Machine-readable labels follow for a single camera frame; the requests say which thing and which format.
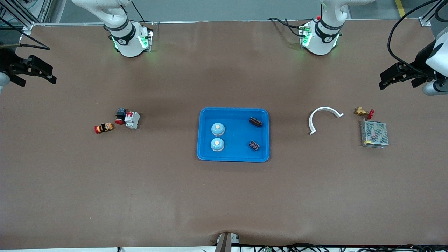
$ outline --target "robotic arm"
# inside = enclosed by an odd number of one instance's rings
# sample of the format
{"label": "robotic arm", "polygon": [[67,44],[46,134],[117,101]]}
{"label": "robotic arm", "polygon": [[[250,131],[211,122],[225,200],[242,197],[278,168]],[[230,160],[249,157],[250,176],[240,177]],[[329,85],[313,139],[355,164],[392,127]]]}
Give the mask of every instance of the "robotic arm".
{"label": "robotic arm", "polygon": [[320,19],[312,20],[299,28],[300,44],[311,53],[325,55],[336,46],[340,30],[347,20],[348,5],[363,5],[375,0],[319,0]]}
{"label": "robotic arm", "polygon": [[152,30],[138,22],[130,21],[123,9],[131,0],[72,1],[104,22],[104,28],[112,34],[115,48],[123,56],[135,57],[142,52],[151,51]]}
{"label": "robotic arm", "polygon": [[9,45],[4,46],[0,42],[0,92],[3,86],[9,82],[24,87],[25,80],[18,77],[18,74],[42,77],[50,83],[56,84],[56,77],[53,76],[51,65],[34,55],[27,59],[20,58]]}
{"label": "robotic arm", "polygon": [[399,62],[381,73],[379,88],[382,90],[393,83],[413,79],[414,88],[427,83],[423,86],[425,95],[448,95],[448,27],[422,49],[410,65],[425,75]]}

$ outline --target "light blue cylindrical object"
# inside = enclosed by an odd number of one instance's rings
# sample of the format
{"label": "light blue cylindrical object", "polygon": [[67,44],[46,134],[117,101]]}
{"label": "light blue cylindrical object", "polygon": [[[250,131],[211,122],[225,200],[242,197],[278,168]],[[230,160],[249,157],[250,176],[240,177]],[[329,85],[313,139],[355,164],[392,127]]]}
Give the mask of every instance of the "light blue cylindrical object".
{"label": "light blue cylindrical object", "polygon": [[225,131],[225,127],[220,122],[213,124],[213,126],[211,127],[211,132],[215,136],[220,136],[220,135],[224,134],[224,131]]}
{"label": "light blue cylindrical object", "polygon": [[224,149],[224,141],[221,138],[214,138],[210,143],[211,149],[218,152]]}

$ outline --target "white curved tube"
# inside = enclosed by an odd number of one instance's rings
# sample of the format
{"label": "white curved tube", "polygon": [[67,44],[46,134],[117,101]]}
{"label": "white curved tube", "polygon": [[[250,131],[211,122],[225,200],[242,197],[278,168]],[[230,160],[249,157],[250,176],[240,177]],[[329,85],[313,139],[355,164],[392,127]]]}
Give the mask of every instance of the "white curved tube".
{"label": "white curved tube", "polygon": [[344,115],[344,113],[340,113],[339,114],[339,112],[337,112],[335,109],[332,109],[330,107],[320,107],[320,108],[315,109],[313,111],[313,113],[311,113],[310,118],[308,119],[308,124],[310,125],[310,130],[311,130],[310,135],[314,134],[317,131],[316,128],[314,128],[314,125],[313,125],[313,116],[314,116],[314,114],[316,112],[322,111],[322,110],[333,113],[337,118],[340,118],[341,116]]}

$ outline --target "blue plastic tray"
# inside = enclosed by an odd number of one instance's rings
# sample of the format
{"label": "blue plastic tray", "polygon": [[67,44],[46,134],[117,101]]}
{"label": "blue plastic tray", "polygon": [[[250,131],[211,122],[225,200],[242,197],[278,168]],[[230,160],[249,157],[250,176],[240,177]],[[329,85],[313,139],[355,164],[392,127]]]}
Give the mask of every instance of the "blue plastic tray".
{"label": "blue plastic tray", "polygon": [[[259,128],[249,122],[254,117],[263,122]],[[220,122],[225,127],[224,149],[215,152],[210,143],[215,138],[211,127]],[[249,146],[260,145],[255,151]],[[204,108],[199,115],[198,157],[206,161],[265,162],[269,158],[269,115],[264,109]]]}

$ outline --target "wire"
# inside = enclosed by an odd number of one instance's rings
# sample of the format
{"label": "wire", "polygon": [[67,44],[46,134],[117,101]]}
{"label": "wire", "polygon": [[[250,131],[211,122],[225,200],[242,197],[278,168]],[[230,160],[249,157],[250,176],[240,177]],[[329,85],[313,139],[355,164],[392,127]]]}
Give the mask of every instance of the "wire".
{"label": "wire", "polygon": [[140,12],[138,11],[137,7],[134,4],[134,1],[131,1],[132,5],[134,6],[134,9],[137,11],[138,15],[142,18],[142,22],[145,22],[145,19],[143,18],[143,16],[140,14]]}
{"label": "wire", "polygon": [[128,14],[128,12],[125,10],[125,8],[123,7],[122,4],[120,4],[121,8],[123,9],[123,11],[125,12],[125,14]]}
{"label": "wire", "polygon": [[448,245],[441,245],[439,247],[436,247],[437,245],[400,245],[395,248],[388,248],[384,246],[378,246],[377,248],[361,248],[358,250],[358,252],[436,252],[439,250],[445,250],[448,249]]}
{"label": "wire", "polygon": [[425,19],[426,16],[427,16],[429,13],[431,13],[431,11],[434,10],[434,9],[435,9],[435,8],[442,2],[442,1],[443,1],[443,0],[440,0],[439,3],[436,3],[434,6],[432,6],[431,9],[428,10],[428,11],[426,12],[426,14],[422,17],[422,19]]}
{"label": "wire", "polygon": [[441,4],[439,4],[439,6],[437,6],[437,8],[436,8],[435,11],[434,11],[434,17],[435,17],[438,21],[443,22],[443,23],[448,23],[448,19],[441,18],[441,17],[439,16],[439,11],[440,11],[446,4],[448,4],[448,0],[445,0],[445,1],[443,1]]}
{"label": "wire", "polygon": [[35,39],[35,38],[29,36],[29,35],[26,34],[25,32],[23,32],[23,31],[17,29],[17,28],[14,27],[12,24],[10,24],[8,21],[4,20],[2,17],[0,17],[0,20],[2,20],[3,22],[5,22],[9,27],[13,28],[14,30],[16,30],[16,31],[18,31],[18,32],[20,32],[20,33],[22,33],[25,37],[27,37],[27,38],[29,38],[29,39],[33,40],[34,42],[36,42],[36,43],[38,43],[38,44],[41,45],[41,47],[40,47],[40,46],[28,45],[28,44],[20,44],[20,46],[23,46],[23,47],[33,47],[33,48],[39,48],[39,49],[44,49],[44,50],[50,50],[50,48],[49,48],[48,46],[46,46],[45,44],[39,42],[37,39]]}
{"label": "wire", "polygon": [[1,15],[1,17],[4,17],[6,15],[6,9],[4,9],[3,7],[0,7],[0,14],[3,12],[3,14]]}
{"label": "wire", "polygon": [[286,25],[289,27],[289,30],[290,30],[294,35],[299,36],[299,37],[301,37],[301,38],[305,38],[305,35],[295,33],[295,32],[291,29],[291,26],[289,25],[288,20],[287,20],[286,18],[284,19],[284,22],[286,23]]}
{"label": "wire", "polygon": [[402,16],[402,17],[396,22],[396,24],[393,26],[393,28],[392,28],[392,30],[391,30],[391,32],[390,32],[390,34],[389,34],[389,39],[388,39],[388,51],[389,51],[389,54],[390,54],[394,59],[396,59],[396,60],[398,60],[399,62],[401,62],[402,64],[408,66],[410,69],[416,71],[417,73],[419,73],[419,74],[421,74],[421,75],[423,75],[423,76],[427,76],[427,77],[429,77],[428,74],[426,74],[426,73],[424,73],[424,72],[418,70],[417,68],[411,66],[411,64],[409,64],[408,62],[406,62],[406,61],[400,59],[397,55],[395,55],[395,54],[392,52],[392,49],[391,49],[391,40],[392,40],[392,35],[393,35],[395,29],[396,29],[397,26],[401,23],[401,21],[403,21],[403,19],[405,19],[407,16],[409,16],[409,15],[410,15],[411,13],[413,13],[414,11],[416,11],[416,10],[418,10],[418,9],[421,9],[421,8],[423,8],[423,7],[425,7],[425,6],[429,5],[429,4],[432,4],[432,3],[434,3],[434,2],[437,2],[437,1],[439,1],[439,0],[430,0],[430,1],[426,2],[426,3],[424,3],[424,4],[421,4],[421,5],[417,6],[417,7],[415,7],[414,9],[412,9],[412,10],[410,10],[408,13],[406,13],[404,16]]}
{"label": "wire", "polygon": [[[268,18],[268,20],[275,20],[275,21],[278,21],[280,24],[282,24],[282,25],[284,25],[284,26],[288,26],[285,22],[283,22],[283,21],[281,21],[280,19],[278,19],[278,18],[276,18],[276,17],[272,17],[272,18]],[[290,27],[291,28],[296,28],[296,29],[298,29],[299,27],[298,26],[292,26],[292,25],[290,25]]]}
{"label": "wire", "polygon": [[[30,10],[32,7],[34,7],[38,1],[39,1],[39,0],[34,1],[34,3],[33,3],[30,7],[27,8],[27,10]],[[9,19],[8,22],[11,22],[11,21],[14,20],[14,19],[15,19],[15,17]]]}

